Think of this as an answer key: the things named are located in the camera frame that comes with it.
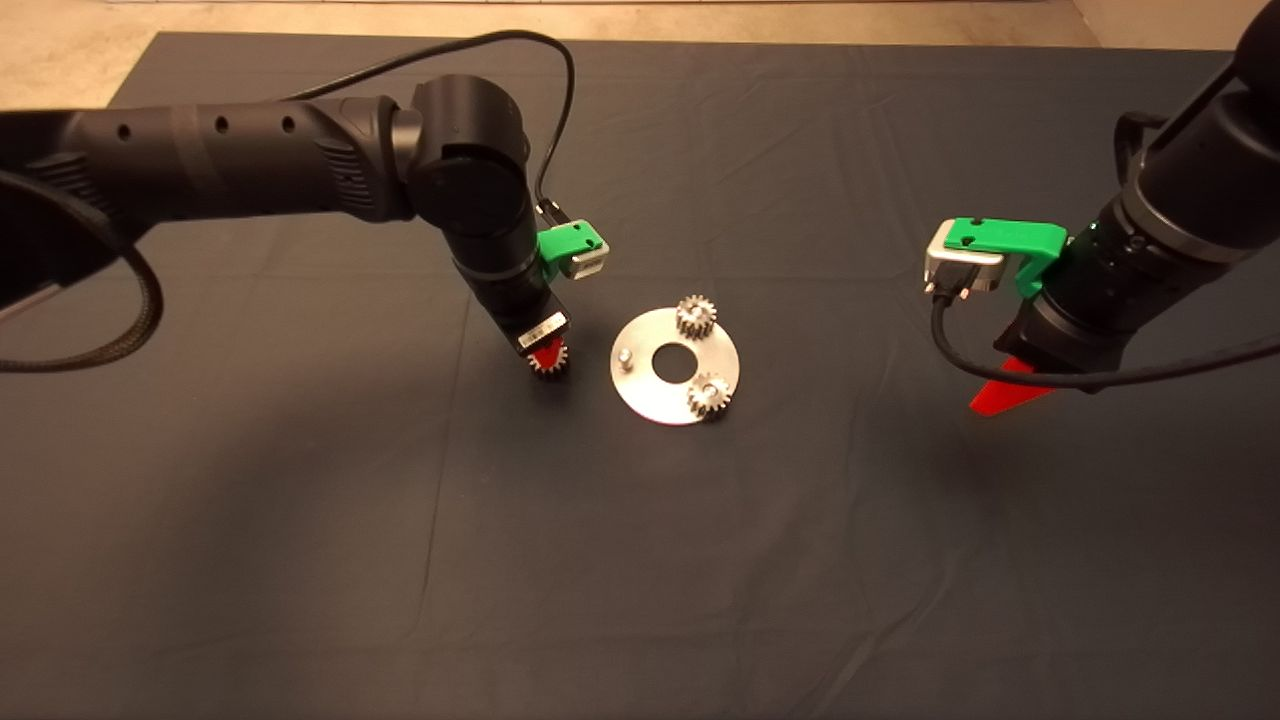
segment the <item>circular metal plate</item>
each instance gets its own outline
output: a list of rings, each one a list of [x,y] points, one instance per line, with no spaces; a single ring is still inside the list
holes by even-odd
[[[737,347],[718,324],[701,340],[689,340],[676,328],[676,309],[660,307],[627,323],[613,341],[609,373],[622,400],[640,416],[664,425],[691,425],[701,420],[689,407],[689,380],[668,383],[653,370],[653,355],[664,345],[687,347],[698,359],[698,373],[714,373],[728,383],[730,393],[737,389]],[[623,368],[618,355],[631,351],[631,369]]]

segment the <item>black cable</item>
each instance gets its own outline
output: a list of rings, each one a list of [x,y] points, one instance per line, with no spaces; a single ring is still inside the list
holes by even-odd
[[[1164,115],[1140,111],[1125,113],[1116,118],[1111,146],[1115,152],[1116,177],[1120,178],[1120,184],[1129,182],[1129,165],[1138,156],[1138,152],[1142,152],[1147,131],[1160,129],[1167,122],[1169,118]]]
[[[138,287],[142,291],[142,305],[137,318],[115,340],[88,352],[81,352],[69,357],[56,357],[52,360],[0,360],[0,373],[65,373],[84,370],[115,363],[146,345],[156,328],[160,327],[160,318],[164,315],[164,292],[160,288],[160,278],[156,277],[142,254],[132,243],[116,237],[111,231],[110,222],[97,209],[68,192],[41,186],[19,176],[3,172],[0,172],[0,186],[18,190],[19,192],[26,192],[58,205],[68,217],[88,231],[88,234],[110,247],[113,252],[124,260],[137,277]]]
[[[938,347],[938,351],[942,352],[942,356],[946,357],[948,363],[965,373],[978,375],[979,378],[986,378],[988,380],[1000,380],[1010,384],[1092,391],[1106,387],[1133,386],[1158,380],[1171,380],[1174,378],[1185,378],[1188,375],[1208,373],[1211,370],[1219,370],[1239,365],[1242,363],[1280,355],[1280,333],[1276,333],[1252,342],[1210,352],[1199,357],[1179,360],[1167,365],[1133,368],[1130,370],[1116,370],[1111,373],[1011,373],[998,368],[979,365],[978,363],[960,355],[960,352],[951,346],[951,342],[947,340],[946,325],[943,322],[943,316],[947,307],[951,305],[951,301],[952,299],[946,295],[938,295],[933,299],[933,318],[931,328],[933,331],[933,343]]]
[[[428,58],[436,58],[439,55],[470,50],[472,47],[480,47],[481,45],[507,40],[527,40],[530,42],[539,42],[552,47],[561,54],[561,58],[564,59],[564,104],[561,108],[559,120],[556,123],[556,132],[552,133],[550,145],[547,146],[547,154],[543,155],[543,164],[538,169],[538,176],[534,179],[534,199],[538,201],[538,206],[545,210],[554,206],[554,202],[548,200],[547,195],[543,192],[543,182],[547,179],[547,168],[552,164],[552,158],[556,156],[556,149],[559,146],[561,136],[564,135],[564,126],[568,124],[568,114],[570,110],[573,109],[573,88],[577,83],[577,68],[573,65],[573,54],[570,53],[568,47],[566,47],[563,42],[556,40],[554,37],[527,29],[500,29],[463,40],[451,40],[439,45],[433,45],[431,47],[424,47],[396,58],[389,58],[362,70],[356,70],[351,74],[317,85],[301,92],[294,92],[288,97],[282,97],[282,100],[314,100],[321,95],[326,95],[344,87],[351,87],[357,82],[389,73],[404,65],[417,63],[419,60],[426,60]]]

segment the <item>spur gear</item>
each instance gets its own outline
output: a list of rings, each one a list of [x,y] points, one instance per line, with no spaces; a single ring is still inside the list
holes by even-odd
[[[724,378],[712,373],[699,373],[689,382],[689,409],[701,419],[719,415],[733,398]]]
[[[527,360],[534,374],[544,378],[558,375],[568,368],[568,346],[564,338],[557,337],[545,347],[530,352]]]
[[[716,305],[705,295],[690,295],[676,305],[676,327],[690,340],[707,337],[716,327]]]

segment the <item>cable connector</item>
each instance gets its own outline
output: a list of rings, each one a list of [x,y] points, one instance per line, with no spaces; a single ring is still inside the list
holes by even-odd
[[[943,264],[972,265],[978,268],[978,274],[966,288],[991,291],[1000,286],[1000,278],[1005,273],[1005,255],[1002,252],[978,252],[965,249],[947,247],[946,241],[955,228],[956,220],[943,220],[937,232],[924,249],[924,283],[925,292],[932,293],[937,283],[933,275]]]
[[[980,265],[945,260],[933,270],[931,279],[924,284],[924,292],[932,295],[934,302],[947,305],[956,297],[969,300],[969,291],[973,290],[973,283],[978,281],[980,272]]]
[[[538,204],[534,205],[534,210],[536,210],[538,215],[543,218],[543,222],[550,227],[567,225],[573,222],[564,213],[564,210],[562,210],[561,206],[557,205],[556,201],[549,197],[543,197],[541,200],[539,200]]]

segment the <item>metal plate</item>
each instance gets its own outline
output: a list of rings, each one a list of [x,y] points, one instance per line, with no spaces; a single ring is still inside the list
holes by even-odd
[[[613,387],[640,416],[663,425],[691,425],[701,420],[689,407],[689,380],[668,383],[653,369],[653,356],[664,345],[680,345],[694,354],[698,359],[694,375],[714,373],[728,383],[730,395],[737,391],[737,347],[724,328],[717,324],[707,337],[689,340],[676,328],[676,309],[659,307],[627,323],[609,354]],[[623,350],[631,351],[630,370],[618,361]]]

